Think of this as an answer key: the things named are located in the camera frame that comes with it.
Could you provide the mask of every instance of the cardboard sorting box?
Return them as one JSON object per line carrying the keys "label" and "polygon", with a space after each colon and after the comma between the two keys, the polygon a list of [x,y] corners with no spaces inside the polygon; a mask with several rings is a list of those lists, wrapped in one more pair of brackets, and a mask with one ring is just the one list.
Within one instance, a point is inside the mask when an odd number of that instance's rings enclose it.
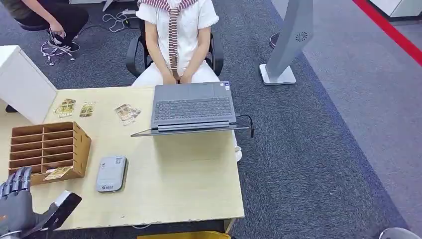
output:
{"label": "cardboard sorting box", "polygon": [[91,138],[75,122],[16,127],[12,130],[9,175],[31,167],[31,184],[82,178]]}

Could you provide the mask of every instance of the card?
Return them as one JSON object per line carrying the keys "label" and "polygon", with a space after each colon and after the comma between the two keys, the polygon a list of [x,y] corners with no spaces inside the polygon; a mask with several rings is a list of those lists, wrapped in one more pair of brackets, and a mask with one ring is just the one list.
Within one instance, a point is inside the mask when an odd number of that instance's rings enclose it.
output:
{"label": "card", "polygon": [[85,102],[82,106],[79,117],[90,117],[93,115],[95,109],[95,102]]}
{"label": "card", "polygon": [[140,109],[133,108],[131,105],[124,104],[117,107],[115,110],[124,126],[135,122],[135,118],[141,113]]}
{"label": "card", "polygon": [[58,179],[63,177],[69,170],[72,169],[73,166],[67,166],[62,168],[56,168],[53,172],[51,172],[47,177],[43,179],[43,181]]}
{"label": "card", "polygon": [[65,99],[60,106],[54,111],[60,118],[69,117],[75,109],[75,100]]}

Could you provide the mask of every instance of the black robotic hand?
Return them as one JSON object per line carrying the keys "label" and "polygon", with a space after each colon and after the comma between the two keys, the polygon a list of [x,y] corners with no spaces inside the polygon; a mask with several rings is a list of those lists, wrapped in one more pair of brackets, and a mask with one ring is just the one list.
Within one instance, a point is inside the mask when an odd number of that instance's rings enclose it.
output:
{"label": "black robotic hand", "polygon": [[64,191],[45,213],[37,214],[32,209],[30,176],[31,168],[20,168],[0,186],[0,238],[24,238],[41,229],[57,229],[82,200]]}
{"label": "black robotic hand", "polygon": [[35,226],[29,192],[31,168],[20,168],[0,186],[0,236],[22,232]]}

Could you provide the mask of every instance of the black pants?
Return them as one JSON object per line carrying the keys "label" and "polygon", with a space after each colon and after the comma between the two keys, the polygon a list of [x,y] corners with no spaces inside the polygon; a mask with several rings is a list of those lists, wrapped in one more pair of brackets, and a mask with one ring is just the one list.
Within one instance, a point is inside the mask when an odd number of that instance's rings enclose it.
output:
{"label": "black pants", "polygon": [[[88,13],[85,9],[75,5],[64,4],[64,3],[43,3],[41,5],[62,25],[66,32],[66,37],[62,43],[70,45],[73,38],[79,33],[88,21]],[[23,25],[27,26],[39,26],[48,25],[48,22],[40,17],[36,13],[32,13],[30,16],[17,20]]]}

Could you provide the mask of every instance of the gray device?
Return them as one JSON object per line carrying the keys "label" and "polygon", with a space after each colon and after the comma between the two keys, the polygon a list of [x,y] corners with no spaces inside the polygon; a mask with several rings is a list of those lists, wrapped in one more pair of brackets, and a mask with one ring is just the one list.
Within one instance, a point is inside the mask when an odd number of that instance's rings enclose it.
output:
{"label": "gray device", "polygon": [[151,129],[131,135],[163,135],[237,127],[227,81],[155,87]]}
{"label": "gray device", "polygon": [[283,29],[267,64],[259,66],[265,85],[296,83],[290,64],[314,35],[312,0],[289,0]]}
{"label": "gray device", "polygon": [[98,192],[114,192],[123,186],[126,157],[112,156],[101,159],[98,169],[96,190]]}

